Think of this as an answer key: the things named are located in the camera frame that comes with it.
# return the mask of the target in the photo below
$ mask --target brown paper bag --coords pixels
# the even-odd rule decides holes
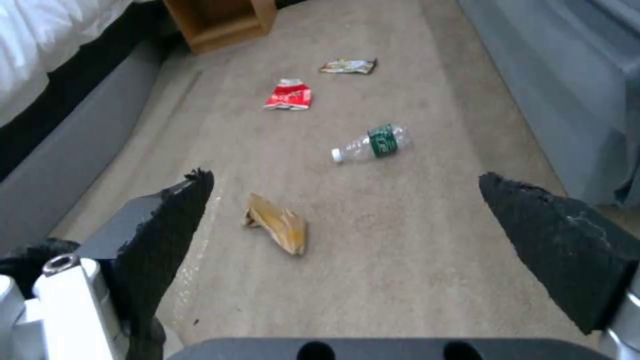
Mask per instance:
[[[262,226],[291,255],[305,253],[307,223],[287,208],[278,208],[252,193],[247,203],[244,224],[251,227]]]

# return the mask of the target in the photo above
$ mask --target white bedsheet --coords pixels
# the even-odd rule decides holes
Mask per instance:
[[[133,1],[0,0],[0,126],[42,93],[48,72],[98,38]]]

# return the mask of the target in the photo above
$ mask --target hole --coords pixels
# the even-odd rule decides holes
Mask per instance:
[[[320,341],[306,343],[298,352],[298,360],[335,360],[333,349]]]
[[[456,341],[444,347],[445,360],[482,360],[480,353],[468,343]]]
[[[51,261],[51,267],[52,268],[61,268],[63,266],[66,266],[68,264],[71,263],[71,258],[68,256],[64,256],[62,258],[59,259],[55,259],[54,261]]]

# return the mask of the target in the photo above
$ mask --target snack wrapper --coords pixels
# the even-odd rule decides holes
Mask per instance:
[[[369,74],[378,64],[377,59],[373,60],[353,60],[338,59],[324,64],[320,72],[331,72],[334,74]]]
[[[311,89],[300,79],[281,79],[265,109],[307,110],[311,105]]]
[[[249,196],[244,224],[261,226],[291,255],[302,255],[307,245],[307,222],[287,208],[279,208],[259,195]]]

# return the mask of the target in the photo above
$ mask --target green bottle label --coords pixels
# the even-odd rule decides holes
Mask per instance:
[[[369,134],[369,143],[377,158],[393,154],[398,149],[398,142],[391,124],[369,130],[367,134]]]

